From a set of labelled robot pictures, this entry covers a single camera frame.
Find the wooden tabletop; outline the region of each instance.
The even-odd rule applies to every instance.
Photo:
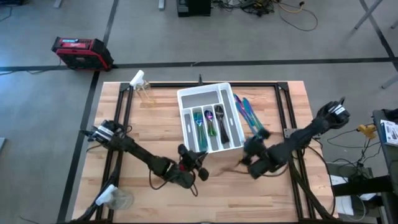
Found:
[[[96,126],[104,119],[113,119],[119,85],[118,82],[104,83],[95,118]],[[297,126],[305,127],[313,117],[304,83],[289,82],[289,88]],[[178,160],[177,146],[183,143],[177,90],[154,88],[157,103],[151,108],[146,107],[139,96],[134,94],[129,117],[129,124],[132,126],[130,137],[151,153],[175,161]],[[270,139],[265,141],[266,146],[283,141],[274,89],[233,87],[233,91],[251,102],[259,120],[272,133]],[[287,123],[290,124],[284,95],[282,99]],[[245,136],[251,136],[248,125],[240,118]],[[311,145],[322,153],[318,144],[312,142]],[[103,148],[87,153],[73,218],[78,218],[85,211],[100,190],[106,153]],[[304,159],[311,189],[330,211],[333,197],[325,165],[311,150],[306,150]],[[245,167],[239,166],[236,169],[244,171]],[[115,212],[115,223],[297,221],[289,171],[279,177],[261,177],[257,180],[245,174],[224,172],[220,175],[211,172],[206,182],[195,182],[198,197],[176,184],[167,184],[160,190],[152,190],[148,176],[149,170],[143,162],[130,154],[124,155],[119,188],[130,191],[134,196],[134,203],[128,210]],[[160,185],[163,181],[154,175],[152,180],[154,185]],[[302,192],[301,194],[304,213],[307,214],[304,196]]]

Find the concrete floor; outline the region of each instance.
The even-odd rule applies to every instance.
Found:
[[[49,50],[56,36],[102,39],[113,2],[64,0],[60,9],[54,9],[52,0],[31,0],[14,8],[12,17],[0,22],[0,68],[58,64]],[[398,19],[397,6],[395,0],[384,0],[374,13],[395,54],[398,30],[389,26]],[[181,19],[173,1],[167,1],[166,10],[159,12],[157,0],[120,0],[108,48],[116,63],[388,57],[369,21],[352,32],[364,14],[358,0],[307,0],[305,7],[319,20],[313,32],[300,32],[283,23],[278,10],[258,18],[240,10],[214,9],[211,17]],[[7,9],[0,8],[0,17],[5,14]],[[285,16],[298,26],[313,22],[305,14]],[[0,76],[0,137],[8,140],[0,153],[0,223],[25,223],[19,215],[39,223],[57,220],[78,130],[93,123],[102,83],[128,81],[137,70],[101,72],[91,108],[86,97],[93,72],[56,70]],[[330,100],[346,96],[351,121],[341,130],[326,133],[324,143],[337,133],[370,123],[372,110],[398,105],[398,83],[387,90],[379,88],[397,73],[390,62],[144,70],[150,81],[197,80],[199,73],[204,80],[303,80],[313,113]],[[81,124],[87,106],[88,123]],[[363,141],[356,133],[336,140],[351,146]],[[376,151],[374,147],[368,155]],[[327,161],[341,157],[355,161],[360,151],[325,143],[323,155]],[[77,178],[82,165],[79,163]],[[387,172],[382,153],[366,165],[375,175]],[[70,207],[77,186],[75,182]]]

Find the red portable generator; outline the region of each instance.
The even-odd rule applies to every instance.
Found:
[[[98,39],[57,37],[51,50],[71,69],[109,71],[113,66],[110,52]]]

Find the yellow cable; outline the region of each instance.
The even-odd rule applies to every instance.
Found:
[[[279,5],[279,7],[281,8],[281,9],[283,9],[284,11],[286,11],[286,12],[290,12],[290,13],[299,13],[299,12],[301,12],[302,10],[303,10],[303,4],[300,6],[300,9],[298,9],[298,10],[296,10],[296,11],[290,11],[290,10],[288,10],[288,9],[285,9],[282,5],[281,5],[281,3],[279,3],[278,2],[278,5]]]

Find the white cutlery tray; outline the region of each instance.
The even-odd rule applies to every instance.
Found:
[[[195,152],[200,151],[197,128],[193,120],[194,112],[201,112],[203,116],[204,132],[208,145],[207,152],[221,152],[243,147],[243,129],[229,83],[182,89],[177,91],[177,98],[184,144],[187,148]],[[225,144],[221,143],[219,123],[216,119],[215,106],[217,105],[220,105],[224,110],[223,123],[229,137],[229,142]],[[216,136],[208,135],[207,120],[204,114],[206,110],[210,110],[213,113],[213,126],[216,130]]]

